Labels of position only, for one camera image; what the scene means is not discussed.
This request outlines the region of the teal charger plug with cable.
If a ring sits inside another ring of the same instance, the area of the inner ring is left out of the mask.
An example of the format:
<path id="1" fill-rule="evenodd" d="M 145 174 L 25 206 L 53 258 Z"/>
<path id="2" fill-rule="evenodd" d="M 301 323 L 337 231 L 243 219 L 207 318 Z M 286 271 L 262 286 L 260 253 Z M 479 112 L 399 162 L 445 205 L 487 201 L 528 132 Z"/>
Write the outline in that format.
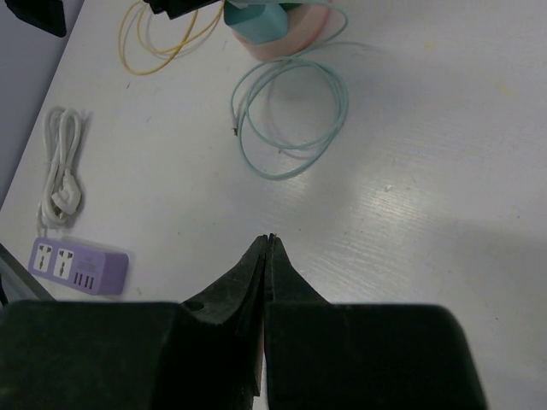
<path id="1" fill-rule="evenodd" d="M 258 3 L 240 8 L 225 2 L 225 24 L 252 44 L 265 44 L 288 33 L 288 16 L 278 3 Z"/>

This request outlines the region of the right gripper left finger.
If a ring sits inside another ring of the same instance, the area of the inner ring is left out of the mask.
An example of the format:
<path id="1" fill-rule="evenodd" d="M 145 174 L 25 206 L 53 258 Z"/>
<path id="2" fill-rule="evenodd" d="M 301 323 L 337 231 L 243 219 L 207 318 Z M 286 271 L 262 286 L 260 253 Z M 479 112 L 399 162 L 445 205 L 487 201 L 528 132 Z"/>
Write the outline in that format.
<path id="1" fill-rule="evenodd" d="M 4 409 L 250 409 L 266 239 L 184 302 L 20 301 L 1 313 Z"/>

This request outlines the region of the round pink power strip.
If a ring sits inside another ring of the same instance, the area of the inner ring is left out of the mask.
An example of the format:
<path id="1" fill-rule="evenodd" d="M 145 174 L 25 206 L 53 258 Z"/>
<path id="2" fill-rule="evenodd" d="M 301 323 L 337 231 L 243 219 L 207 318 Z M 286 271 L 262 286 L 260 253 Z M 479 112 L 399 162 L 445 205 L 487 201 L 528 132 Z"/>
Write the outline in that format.
<path id="1" fill-rule="evenodd" d="M 281 39 L 265 44 L 252 44 L 232 30 L 235 38 L 258 61 L 293 56 L 308 48 L 325 27 L 330 9 L 324 5 L 279 3 L 288 16 L 288 33 Z"/>

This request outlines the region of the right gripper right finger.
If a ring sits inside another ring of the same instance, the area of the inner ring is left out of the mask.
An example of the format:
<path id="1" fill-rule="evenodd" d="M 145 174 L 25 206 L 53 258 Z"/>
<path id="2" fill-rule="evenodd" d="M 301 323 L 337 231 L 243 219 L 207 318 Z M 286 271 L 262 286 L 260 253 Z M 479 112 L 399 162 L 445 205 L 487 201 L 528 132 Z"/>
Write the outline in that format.
<path id="1" fill-rule="evenodd" d="M 485 409 L 464 330 L 432 304 L 336 304 L 276 236 L 264 273 L 272 409 Z"/>

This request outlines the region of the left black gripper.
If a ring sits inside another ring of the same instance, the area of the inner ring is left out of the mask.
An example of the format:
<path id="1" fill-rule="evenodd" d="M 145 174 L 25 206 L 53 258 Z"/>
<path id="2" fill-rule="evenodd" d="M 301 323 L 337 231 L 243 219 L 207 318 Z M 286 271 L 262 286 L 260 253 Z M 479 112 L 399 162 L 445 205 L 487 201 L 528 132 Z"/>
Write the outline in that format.
<path id="1" fill-rule="evenodd" d="M 144 0 L 155 15 L 166 13 L 170 20 L 217 3 L 218 0 Z"/>

